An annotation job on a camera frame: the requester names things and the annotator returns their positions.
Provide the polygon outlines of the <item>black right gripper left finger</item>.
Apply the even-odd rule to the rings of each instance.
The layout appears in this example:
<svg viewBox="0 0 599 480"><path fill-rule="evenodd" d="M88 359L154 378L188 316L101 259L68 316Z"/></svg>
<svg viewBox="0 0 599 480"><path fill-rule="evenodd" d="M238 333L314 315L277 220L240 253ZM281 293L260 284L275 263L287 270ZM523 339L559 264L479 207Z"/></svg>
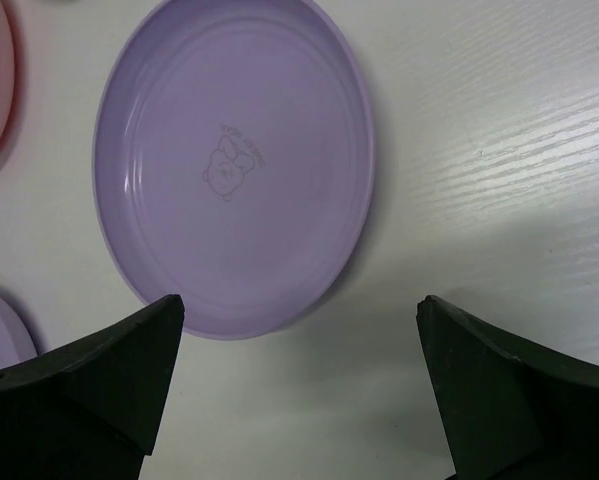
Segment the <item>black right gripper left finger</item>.
<svg viewBox="0 0 599 480"><path fill-rule="evenodd" d="M154 451L180 296L0 370L0 479L136 479Z"/></svg>

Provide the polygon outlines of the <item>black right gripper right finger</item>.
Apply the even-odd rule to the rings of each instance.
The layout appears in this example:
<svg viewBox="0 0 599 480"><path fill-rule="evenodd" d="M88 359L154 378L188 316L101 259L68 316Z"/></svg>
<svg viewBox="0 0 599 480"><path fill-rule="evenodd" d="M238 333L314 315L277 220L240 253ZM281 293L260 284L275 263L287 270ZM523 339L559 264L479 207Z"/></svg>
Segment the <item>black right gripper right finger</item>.
<svg viewBox="0 0 599 480"><path fill-rule="evenodd" d="M599 479L599 366L437 297L417 306L456 479Z"/></svg>

